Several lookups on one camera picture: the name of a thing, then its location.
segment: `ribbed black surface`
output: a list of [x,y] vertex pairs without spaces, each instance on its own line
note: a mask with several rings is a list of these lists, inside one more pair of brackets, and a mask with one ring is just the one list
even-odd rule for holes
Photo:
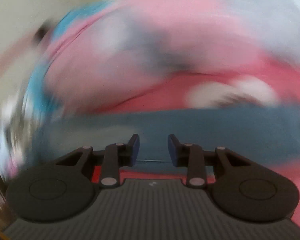
[[35,224],[15,221],[5,230],[11,240],[298,240],[289,220],[245,223],[227,216],[202,190],[180,180],[127,180],[103,190],[85,212],[67,221]]

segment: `silver screw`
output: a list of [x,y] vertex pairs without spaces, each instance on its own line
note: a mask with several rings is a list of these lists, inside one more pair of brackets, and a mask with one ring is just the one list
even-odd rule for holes
[[189,183],[192,186],[202,186],[206,183],[206,181],[202,178],[192,178],[192,179],[189,180]]
[[112,186],[117,183],[115,178],[107,177],[101,180],[101,183],[105,186]]

